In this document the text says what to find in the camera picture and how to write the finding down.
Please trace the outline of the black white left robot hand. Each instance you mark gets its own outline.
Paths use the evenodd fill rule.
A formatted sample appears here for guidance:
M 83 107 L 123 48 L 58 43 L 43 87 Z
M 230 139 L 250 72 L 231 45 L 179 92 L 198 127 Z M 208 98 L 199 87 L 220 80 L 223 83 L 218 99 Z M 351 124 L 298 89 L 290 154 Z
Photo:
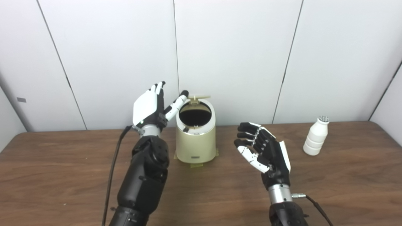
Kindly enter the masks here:
M 151 86 L 133 104 L 133 126 L 143 128 L 146 125 L 156 125 L 159 129 L 167 126 L 181 107 L 185 104 L 189 92 L 183 90 L 178 98 L 165 108 L 164 86 L 161 81 Z

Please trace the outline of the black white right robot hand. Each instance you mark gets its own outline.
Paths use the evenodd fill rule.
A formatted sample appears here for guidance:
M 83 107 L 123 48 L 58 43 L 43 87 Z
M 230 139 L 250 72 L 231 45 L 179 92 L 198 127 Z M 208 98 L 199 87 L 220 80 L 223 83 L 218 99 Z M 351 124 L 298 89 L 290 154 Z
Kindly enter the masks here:
M 242 122 L 234 145 L 254 168 L 261 172 L 266 189 L 275 185 L 290 186 L 291 164 L 284 141 L 279 142 L 265 127 Z

